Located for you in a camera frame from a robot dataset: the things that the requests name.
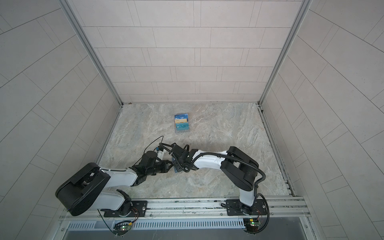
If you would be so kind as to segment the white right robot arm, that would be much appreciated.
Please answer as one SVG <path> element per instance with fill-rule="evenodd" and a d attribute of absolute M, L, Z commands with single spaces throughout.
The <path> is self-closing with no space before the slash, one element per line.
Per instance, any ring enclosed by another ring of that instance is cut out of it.
<path fill-rule="evenodd" d="M 253 206 L 257 198 L 258 184 L 266 179 L 259 164 L 237 147 L 230 147 L 224 152 L 204 152 L 190 150 L 189 145 L 180 147 L 169 145 L 167 150 L 176 161 L 176 165 L 184 172 L 198 169 L 221 170 L 232 183 L 240 189 L 240 202 L 248 207 Z"/>

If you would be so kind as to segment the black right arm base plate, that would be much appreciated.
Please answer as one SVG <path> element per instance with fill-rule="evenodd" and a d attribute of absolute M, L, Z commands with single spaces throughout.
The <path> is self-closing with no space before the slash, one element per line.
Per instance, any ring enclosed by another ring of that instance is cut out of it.
<path fill-rule="evenodd" d="M 239 199 L 228 199 L 224 203 L 228 216 L 266 216 L 267 206 L 263 199 L 256 199 L 250 207 L 240 202 Z"/>

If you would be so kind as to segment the right aluminium corner post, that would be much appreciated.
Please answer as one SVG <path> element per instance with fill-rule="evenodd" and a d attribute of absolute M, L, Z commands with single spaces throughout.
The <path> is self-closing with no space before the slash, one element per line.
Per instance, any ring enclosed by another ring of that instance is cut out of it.
<path fill-rule="evenodd" d="M 291 30 L 289 31 L 287 39 L 283 45 L 281 53 L 277 59 L 275 66 L 273 67 L 270 78 L 266 84 L 266 88 L 262 93 L 261 99 L 259 101 L 259 106 L 262 106 L 263 103 L 266 101 L 267 95 L 268 95 L 268 93 L 272 87 L 272 84 L 273 84 L 275 78 L 277 77 L 277 74 L 278 74 L 278 72 L 279 72 L 279 70 L 280 70 L 280 68 L 284 62 L 284 59 L 287 56 L 289 49 L 290 49 L 290 47 L 291 47 L 299 29 L 300 29 L 300 26 L 301 26 L 306 14 L 307 14 L 309 8 L 310 8 L 311 2 L 312 2 L 311 0 L 304 0 L 301 4 L 299 11 L 298 11 L 298 14 L 295 17 L 295 20 L 294 20 L 293 25 L 291 27 Z"/>

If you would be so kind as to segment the dark blue VIP card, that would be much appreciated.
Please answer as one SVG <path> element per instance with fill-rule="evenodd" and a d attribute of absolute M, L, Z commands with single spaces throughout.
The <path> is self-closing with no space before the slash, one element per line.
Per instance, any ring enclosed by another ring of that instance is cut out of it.
<path fill-rule="evenodd" d="M 188 113 L 177 114 L 177 115 L 175 115 L 175 120 L 179 120 L 179 119 L 188 119 L 188 118 L 189 118 Z"/>

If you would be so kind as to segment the white vent grille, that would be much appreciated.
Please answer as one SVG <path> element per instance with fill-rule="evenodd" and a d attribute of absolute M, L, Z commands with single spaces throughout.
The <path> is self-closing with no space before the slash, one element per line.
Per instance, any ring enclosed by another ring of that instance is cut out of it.
<path fill-rule="evenodd" d="M 113 229 L 117 221 L 71 221 L 69 231 L 104 231 Z M 162 219 L 138 220 L 131 230 L 244 229 L 243 220 L 234 219 Z"/>

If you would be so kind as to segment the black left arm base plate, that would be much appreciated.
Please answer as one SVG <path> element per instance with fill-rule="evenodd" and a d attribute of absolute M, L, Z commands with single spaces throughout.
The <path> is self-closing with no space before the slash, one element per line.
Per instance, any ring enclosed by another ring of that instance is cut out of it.
<path fill-rule="evenodd" d="M 140 218 L 145 216 L 147 206 L 147 201 L 131 201 L 118 210 L 101 209 L 101 211 L 106 218 Z"/>

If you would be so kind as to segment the circuit board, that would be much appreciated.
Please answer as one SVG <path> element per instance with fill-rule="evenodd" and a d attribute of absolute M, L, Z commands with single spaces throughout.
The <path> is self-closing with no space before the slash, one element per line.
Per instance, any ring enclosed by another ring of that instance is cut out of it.
<path fill-rule="evenodd" d="M 243 219 L 243 222 L 246 233 L 255 234 L 261 227 L 261 222 L 258 219 Z"/>
<path fill-rule="evenodd" d="M 114 232 L 117 236 L 123 236 L 131 230 L 133 223 L 131 221 L 122 221 L 114 225 Z"/>

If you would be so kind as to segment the left circuit board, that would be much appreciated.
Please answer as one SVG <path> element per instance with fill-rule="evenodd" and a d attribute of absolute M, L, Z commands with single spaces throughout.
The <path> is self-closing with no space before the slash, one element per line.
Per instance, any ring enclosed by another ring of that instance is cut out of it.
<path fill-rule="evenodd" d="M 131 230 L 133 223 L 131 221 L 122 221 L 114 225 L 114 232 L 117 236 L 123 236 Z"/>

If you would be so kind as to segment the right circuit board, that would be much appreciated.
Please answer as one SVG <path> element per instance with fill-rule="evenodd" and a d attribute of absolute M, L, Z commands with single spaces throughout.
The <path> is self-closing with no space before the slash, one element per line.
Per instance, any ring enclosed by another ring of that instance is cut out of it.
<path fill-rule="evenodd" d="M 246 233 L 255 234 L 261 227 L 261 222 L 258 219 L 243 219 L 243 222 Z"/>

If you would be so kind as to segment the aluminium corner post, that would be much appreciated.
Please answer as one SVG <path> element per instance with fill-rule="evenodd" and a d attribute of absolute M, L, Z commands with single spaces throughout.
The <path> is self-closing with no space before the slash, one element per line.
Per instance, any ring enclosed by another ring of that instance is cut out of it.
<path fill-rule="evenodd" d="M 58 3 L 60 7 L 62 8 L 66 18 L 68 19 L 69 23 L 71 24 L 72 28 L 74 29 L 75 33 L 77 34 L 81 44 L 87 51 L 91 61 L 95 65 L 97 71 L 99 72 L 100 76 L 104 80 L 104 82 L 107 84 L 108 88 L 111 90 L 112 94 L 116 98 L 118 104 L 122 108 L 124 103 L 122 102 L 117 90 L 113 86 L 111 79 L 109 78 L 107 72 L 105 71 L 105 68 L 102 66 L 102 63 L 100 59 L 98 58 L 94 48 L 92 47 L 90 41 L 88 40 L 82 26 L 80 25 L 80 22 L 76 18 L 74 11 L 72 10 L 71 6 L 69 5 L 68 1 L 65 0 L 58 0 Z"/>
<path fill-rule="evenodd" d="M 289 49 L 290 49 L 290 47 L 291 47 L 299 29 L 300 29 L 300 26 L 301 26 L 306 14 L 307 14 L 309 8 L 310 8 L 311 2 L 312 2 L 311 0 L 304 0 L 301 4 L 299 11 L 298 11 L 298 14 L 295 17 L 295 20 L 294 20 L 293 25 L 291 27 L 291 30 L 289 31 L 287 39 L 283 45 L 281 53 L 277 59 L 275 66 L 273 67 L 270 78 L 266 84 L 266 88 L 262 93 L 261 99 L 259 101 L 259 106 L 262 106 L 263 103 L 266 101 L 267 95 L 268 95 L 268 93 L 272 87 L 272 84 L 273 84 L 275 78 L 277 77 L 277 74 L 278 74 L 278 72 L 279 72 L 279 70 L 280 70 L 280 68 L 284 62 L 284 59 L 287 56 Z"/>

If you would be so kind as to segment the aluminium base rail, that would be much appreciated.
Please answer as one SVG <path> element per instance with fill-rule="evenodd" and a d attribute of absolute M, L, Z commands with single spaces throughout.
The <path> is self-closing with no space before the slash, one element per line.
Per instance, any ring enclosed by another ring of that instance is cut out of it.
<path fill-rule="evenodd" d="M 105 216 L 99 210 L 88 210 L 73 217 L 68 211 L 60 210 L 57 217 L 60 220 L 160 220 L 160 219 L 211 219 L 211 218 L 267 218 L 270 217 L 309 217 L 310 211 L 302 197 L 267 196 L 263 201 L 257 198 L 251 214 L 241 212 L 237 198 L 186 198 L 186 199 L 146 199 L 146 204 L 138 204 L 134 199 L 137 212 L 131 212 L 125 218 L 116 214 Z"/>

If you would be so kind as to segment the teal VIP card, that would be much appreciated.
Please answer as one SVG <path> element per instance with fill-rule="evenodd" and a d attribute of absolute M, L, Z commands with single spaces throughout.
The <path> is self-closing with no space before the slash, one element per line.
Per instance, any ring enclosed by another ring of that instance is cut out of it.
<path fill-rule="evenodd" d="M 189 130 L 190 130 L 189 123 L 176 124 L 176 131 L 177 132 L 187 132 Z"/>

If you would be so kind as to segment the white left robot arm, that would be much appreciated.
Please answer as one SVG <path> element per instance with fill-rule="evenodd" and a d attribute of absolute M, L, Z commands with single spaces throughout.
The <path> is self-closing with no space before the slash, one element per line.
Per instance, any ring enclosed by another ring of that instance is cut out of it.
<path fill-rule="evenodd" d="M 148 151 L 137 164 L 124 170 L 103 169 L 96 163 L 88 163 L 60 185 L 55 196 L 72 216 L 79 216 L 87 210 L 101 210 L 106 217 L 129 216 L 135 212 L 131 197 L 120 189 L 117 193 L 105 189 L 135 187 L 147 176 L 167 173 L 174 164 L 163 160 L 163 156 L 162 151 Z"/>

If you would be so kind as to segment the left aluminium corner post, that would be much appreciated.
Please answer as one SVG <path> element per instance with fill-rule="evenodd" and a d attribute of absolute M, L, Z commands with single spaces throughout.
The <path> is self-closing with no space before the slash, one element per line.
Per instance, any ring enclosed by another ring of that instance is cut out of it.
<path fill-rule="evenodd" d="M 105 68 L 102 66 L 102 63 L 100 59 L 98 58 L 94 48 L 92 47 L 90 41 L 88 40 L 82 26 L 80 25 L 80 22 L 76 18 L 74 11 L 72 10 L 71 6 L 69 5 L 68 1 L 65 0 L 58 0 L 58 3 L 60 7 L 62 8 L 66 18 L 68 19 L 69 23 L 71 24 L 72 28 L 74 29 L 75 33 L 77 34 L 81 44 L 87 51 L 91 61 L 95 65 L 97 71 L 99 72 L 100 76 L 104 80 L 104 82 L 107 84 L 108 88 L 111 90 L 112 94 L 116 98 L 118 104 L 122 108 L 124 103 L 122 102 L 117 90 L 113 86 L 111 79 L 109 78 L 107 72 L 105 71 Z"/>

